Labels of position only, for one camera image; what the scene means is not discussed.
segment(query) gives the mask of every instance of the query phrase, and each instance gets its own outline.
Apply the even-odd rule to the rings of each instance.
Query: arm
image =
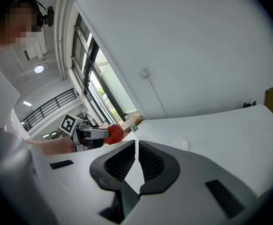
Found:
[[[69,136],[48,141],[26,140],[26,142],[41,147],[45,156],[75,152],[73,142]]]

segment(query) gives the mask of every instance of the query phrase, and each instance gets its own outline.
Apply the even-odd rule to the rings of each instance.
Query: person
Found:
[[[37,24],[40,16],[34,0],[19,0],[11,4],[0,19],[0,51],[12,44],[20,43],[27,33],[38,31],[42,24]],[[45,155],[74,152],[74,145],[69,136],[49,141],[33,141],[24,130],[13,109],[18,92],[0,72],[0,128],[18,134],[27,143],[42,148]]]

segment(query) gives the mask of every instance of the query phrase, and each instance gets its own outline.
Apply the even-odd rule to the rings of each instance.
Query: window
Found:
[[[73,72],[86,97],[100,111],[99,117],[109,124],[121,125],[126,113],[103,76],[107,66],[106,57],[79,15],[73,40]]]

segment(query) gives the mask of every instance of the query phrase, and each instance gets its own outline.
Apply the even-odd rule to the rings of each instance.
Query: railing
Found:
[[[74,89],[70,89],[52,98],[45,104],[41,105],[38,109],[30,113],[21,123],[24,129],[28,132],[32,127],[38,124],[46,116],[64,106],[65,104],[76,99]]]

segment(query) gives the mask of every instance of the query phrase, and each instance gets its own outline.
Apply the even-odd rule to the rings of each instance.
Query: white table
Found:
[[[257,196],[273,187],[273,114],[263,105],[210,115],[145,120],[140,139],[170,145],[185,137],[188,151],[201,154],[245,182]],[[139,138],[132,132],[125,141]],[[125,179],[138,191],[144,183],[136,162]]]

